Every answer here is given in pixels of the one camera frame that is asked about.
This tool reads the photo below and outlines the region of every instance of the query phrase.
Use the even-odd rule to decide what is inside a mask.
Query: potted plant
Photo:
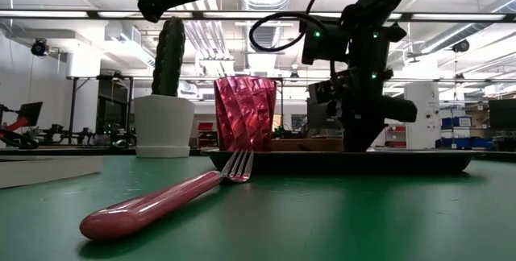
[[[138,157],[187,157],[195,105],[177,97],[185,53],[185,25],[172,17],[164,23],[156,50],[152,95],[135,99]]]

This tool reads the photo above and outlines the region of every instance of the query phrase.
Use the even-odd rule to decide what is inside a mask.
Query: tray
[[[210,151],[222,170],[233,152]],[[252,172],[298,173],[458,173],[478,151],[255,152]]]

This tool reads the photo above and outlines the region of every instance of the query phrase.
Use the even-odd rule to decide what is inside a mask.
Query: desk
[[[99,175],[0,190],[1,259],[516,260],[516,165],[480,160],[461,176],[256,175],[122,242],[78,230],[94,210],[210,169],[201,156],[106,156]]]

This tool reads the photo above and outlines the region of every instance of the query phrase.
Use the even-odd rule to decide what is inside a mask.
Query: pink fork
[[[253,152],[236,151],[222,172],[207,172],[181,184],[111,205],[85,217],[79,229],[85,237],[95,241],[110,241],[134,234],[216,187],[224,179],[247,182],[251,177],[253,155]]]

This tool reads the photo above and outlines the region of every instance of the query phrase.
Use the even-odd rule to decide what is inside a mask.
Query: cactus
[[[181,19],[172,17],[164,23],[156,50],[156,67],[152,74],[153,94],[177,97],[185,40],[185,24]]]

